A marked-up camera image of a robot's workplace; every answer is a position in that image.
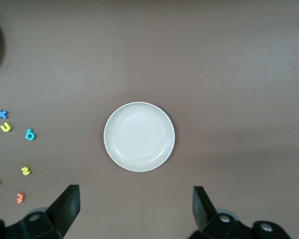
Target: screw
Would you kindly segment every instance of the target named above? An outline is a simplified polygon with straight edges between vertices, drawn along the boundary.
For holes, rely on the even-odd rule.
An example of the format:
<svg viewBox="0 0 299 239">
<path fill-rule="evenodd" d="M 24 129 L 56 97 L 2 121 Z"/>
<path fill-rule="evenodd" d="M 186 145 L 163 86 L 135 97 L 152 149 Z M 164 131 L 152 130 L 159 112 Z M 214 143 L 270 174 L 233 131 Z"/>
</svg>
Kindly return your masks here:
<svg viewBox="0 0 299 239">
<path fill-rule="evenodd" d="M 261 223 L 260 227 L 262 228 L 262 230 L 267 231 L 267 232 L 273 231 L 273 228 L 268 223 Z"/>
<path fill-rule="evenodd" d="M 220 220 L 223 222 L 223 223 L 228 223 L 230 222 L 230 219 L 227 215 L 221 215 L 220 216 Z"/>
<path fill-rule="evenodd" d="M 39 218 L 40 218 L 40 214 L 34 214 L 33 216 L 31 216 L 29 218 L 29 221 L 34 222 L 34 221 L 38 220 Z"/>
</svg>

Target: magnetic letter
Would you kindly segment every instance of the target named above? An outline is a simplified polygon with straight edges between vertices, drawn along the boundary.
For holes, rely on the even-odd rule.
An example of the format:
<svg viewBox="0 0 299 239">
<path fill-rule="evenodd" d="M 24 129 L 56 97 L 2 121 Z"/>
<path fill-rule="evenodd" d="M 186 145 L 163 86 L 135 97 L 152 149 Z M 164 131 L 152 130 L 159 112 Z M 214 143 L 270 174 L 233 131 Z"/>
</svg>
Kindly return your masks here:
<svg viewBox="0 0 299 239">
<path fill-rule="evenodd" d="M 1 125 L 0 128 L 3 130 L 3 132 L 9 132 L 12 130 L 11 124 L 7 122 Z"/>
<path fill-rule="evenodd" d="M 36 137 L 36 134 L 35 134 L 35 132 L 33 132 L 33 129 L 28 128 L 28 130 L 25 133 L 25 138 L 27 140 L 34 140 L 35 137 Z"/>
<path fill-rule="evenodd" d="M 3 118 L 3 119 L 9 118 L 7 116 L 7 114 L 8 114 L 8 111 L 2 111 L 2 110 L 0 110 L 0 118 Z"/>
<path fill-rule="evenodd" d="M 21 171 L 22 171 L 23 175 L 29 175 L 31 173 L 31 170 L 29 167 L 23 167 L 23 168 L 21 168 Z"/>
</svg>

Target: ceramic plate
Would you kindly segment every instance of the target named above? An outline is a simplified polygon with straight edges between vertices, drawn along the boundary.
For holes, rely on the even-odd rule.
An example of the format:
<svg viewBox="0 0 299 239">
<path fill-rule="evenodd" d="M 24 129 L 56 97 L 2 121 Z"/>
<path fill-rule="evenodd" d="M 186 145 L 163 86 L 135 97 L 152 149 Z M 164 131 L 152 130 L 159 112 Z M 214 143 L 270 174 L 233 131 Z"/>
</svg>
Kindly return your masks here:
<svg viewBox="0 0 299 239">
<path fill-rule="evenodd" d="M 167 114 L 159 107 L 133 102 L 118 108 L 104 129 L 104 144 L 119 166 L 145 172 L 161 166 L 170 156 L 175 131 Z"/>
</svg>

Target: blue letter x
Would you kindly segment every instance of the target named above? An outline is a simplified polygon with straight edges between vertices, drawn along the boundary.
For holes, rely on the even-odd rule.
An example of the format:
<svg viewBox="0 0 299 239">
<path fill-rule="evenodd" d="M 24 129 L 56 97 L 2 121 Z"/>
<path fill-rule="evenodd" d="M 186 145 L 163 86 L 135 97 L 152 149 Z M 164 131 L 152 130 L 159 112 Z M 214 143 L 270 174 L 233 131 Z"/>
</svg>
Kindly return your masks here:
<svg viewBox="0 0 299 239">
<path fill-rule="evenodd" d="M 8 111 L 0 110 L 0 118 L 3 118 L 3 119 L 8 118 L 7 114 L 8 114 Z"/>
</svg>

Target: plate rim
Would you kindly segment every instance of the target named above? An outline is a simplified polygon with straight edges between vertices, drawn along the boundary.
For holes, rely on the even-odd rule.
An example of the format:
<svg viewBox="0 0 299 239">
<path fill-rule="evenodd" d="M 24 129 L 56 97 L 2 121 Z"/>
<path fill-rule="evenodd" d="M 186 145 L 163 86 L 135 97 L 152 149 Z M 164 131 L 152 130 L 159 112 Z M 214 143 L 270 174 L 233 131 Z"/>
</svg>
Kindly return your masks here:
<svg viewBox="0 0 299 239">
<path fill-rule="evenodd" d="M 133 169 L 130 169 L 128 167 L 124 167 L 122 165 L 120 165 L 110 154 L 109 150 L 108 150 L 108 147 L 106 145 L 106 142 L 105 142 L 105 139 L 106 139 L 106 131 L 108 129 L 108 125 L 109 125 L 109 121 L 111 120 L 112 117 L 114 117 L 114 115 L 116 114 L 116 112 L 118 112 L 121 108 L 125 108 L 125 107 L 128 107 L 129 105 L 135 105 L 135 104 L 142 104 L 142 105 L 148 105 L 148 106 L 151 106 L 151 107 L 154 107 L 156 109 L 158 109 L 161 113 L 163 113 L 163 115 L 166 117 L 166 119 L 168 119 L 168 123 L 170 123 L 171 125 L 171 128 L 172 128 L 172 147 L 171 147 L 171 150 L 169 152 L 169 154 L 166 156 L 166 158 L 164 160 L 162 160 L 161 164 L 155 166 L 155 167 L 152 167 L 150 169 L 146 169 L 146 170 L 133 170 Z M 174 128 L 174 125 L 170 119 L 170 117 L 166 114 L 165 111 L 163 111 L 160 107 L 154 105 L 154 104 L 151 104 L 151 103 L 148 103 L 148 102 L 142 102 L 142 101 L 136 101 L 136 102 L 130 102 L 130 103 L 127 103 L 127 104 L 124 104 L 120 107 L 118 107 L 115 111 L 113 111 L 113 113 L 110 115 L 110 117 L 108 118 L 108 120 L 106 121 L 106 124 L 105 124 L 105 127 L 104 127 L 104 132 L 103 132 L 103 143 L 104 143 L 104 146 L 105 146 L 105 149 L 109 155 L 109 157 L 118 165 L 120 166 L 121 168 L 124 168 L 128 171 L 132 171 L 132 172 L 148 172 L 148 171 L 151 171 L 151 170 L 154 170 L 158 167 L 160 167 L 162 164 L 164 164 L 168 158 L 170 157 L 171 153 L 173 152 L 174 150 L 174 147 L 175 147 L 175 128 Z"/>
</svg>

